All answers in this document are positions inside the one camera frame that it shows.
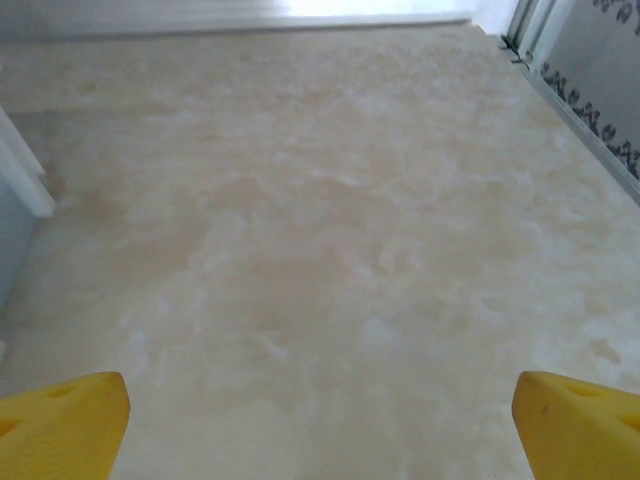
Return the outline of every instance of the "yellow plastic part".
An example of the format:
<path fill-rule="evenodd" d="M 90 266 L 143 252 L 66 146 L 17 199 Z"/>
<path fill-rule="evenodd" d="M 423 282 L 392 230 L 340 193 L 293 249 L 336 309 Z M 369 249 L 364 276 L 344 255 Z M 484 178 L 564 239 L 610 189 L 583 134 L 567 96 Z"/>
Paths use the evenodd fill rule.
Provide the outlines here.
<path fill-rule="evenodd" d="M 0 479 L 107 479 L 128 420 L 119 373 L 0 399 Z"/>
<path fill-rule="evenodd" d="M 640 396 L 524 372 L 512 412 L 536 480 L 640 479 Z"/>

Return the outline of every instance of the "hole in yellow plastic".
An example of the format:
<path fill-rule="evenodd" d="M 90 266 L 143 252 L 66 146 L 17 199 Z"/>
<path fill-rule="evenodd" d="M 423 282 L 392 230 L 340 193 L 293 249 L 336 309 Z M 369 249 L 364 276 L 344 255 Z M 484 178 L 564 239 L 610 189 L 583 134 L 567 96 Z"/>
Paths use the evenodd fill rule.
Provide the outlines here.
<path fill-rule="evenodd" d="M 636 432 L 640 432 L 640 415 L 620 415 L 618 420 L 627 427 L 633 428 Z"/>
<path fill-rule="evenodd" d="M 583 387 L 582 385 L 565 385 L 565 387 L 581 397 L 599 397 L 602 395 L 601 392 L 591 390 L 590 388 Z"/>
<path fill-rule="evenodd" d="M 5 436 L 21 423 L 22 420 L 9 420 L 8 418 L 0 418 L 0 437 Z"/>
<path fill-rule="evenodd" d="M 47 393 L 47 397 L 49 398 L 64 397 L 65 395 L 68 395 L 69 393 L 71 393 L 71 390 L 73 390 L 73 387 L 60 387 Z"/>

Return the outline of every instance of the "white door frame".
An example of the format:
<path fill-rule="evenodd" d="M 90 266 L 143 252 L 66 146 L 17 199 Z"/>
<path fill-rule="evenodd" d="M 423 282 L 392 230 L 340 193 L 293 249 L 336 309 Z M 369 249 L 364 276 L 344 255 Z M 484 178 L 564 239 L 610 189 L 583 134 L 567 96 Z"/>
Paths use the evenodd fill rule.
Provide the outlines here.
<path fill-rule="evenodd" d="M 538 0 L 535 4 L 517 52 L 531 72 L 540 72 L 575 2 L 576 0 Z"/>
<path fill-rule="evenodd" d="M 40 177 L 42 165 L 0 107 L 0 175 L 36 217 L 50 217 L 55 201 Z"/>

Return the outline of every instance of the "marble floor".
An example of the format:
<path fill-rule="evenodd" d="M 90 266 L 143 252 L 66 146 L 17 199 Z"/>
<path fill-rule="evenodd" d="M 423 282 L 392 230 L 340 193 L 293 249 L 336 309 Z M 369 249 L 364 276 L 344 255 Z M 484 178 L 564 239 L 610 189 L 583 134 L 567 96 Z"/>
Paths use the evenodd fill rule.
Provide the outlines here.
<path fill-rule="evenodd" d="M 531 479 L 522 370 L 640 391 L 640 209 L 481 31 L 0 62 L 59 204 L 0 393 L 122 372 L 114 479 Z"/>

